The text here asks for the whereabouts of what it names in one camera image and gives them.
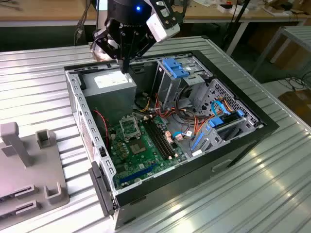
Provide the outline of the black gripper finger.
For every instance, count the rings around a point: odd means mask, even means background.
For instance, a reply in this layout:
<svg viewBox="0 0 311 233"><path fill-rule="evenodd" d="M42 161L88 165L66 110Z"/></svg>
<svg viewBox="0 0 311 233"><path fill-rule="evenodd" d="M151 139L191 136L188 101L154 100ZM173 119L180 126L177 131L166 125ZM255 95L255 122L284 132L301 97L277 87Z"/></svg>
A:
<svg viewBox="0 0 311 233"><path fill-rule="evenodd" d="M145 33L134 32L132 43L125 59L126 73L128 73L131 60L141 57L155 42L156 40L150 31Z"/></svg>
<svg viewBox="0 0 311 233"><path fill-rule="evenodd" d="M121 46L117 44L109 35L107 30L100 29L93 33L95 51L101 54L100 58L107 59L108 57L117 60L121 73L126 73L126 60L122 56Z"/></svg>

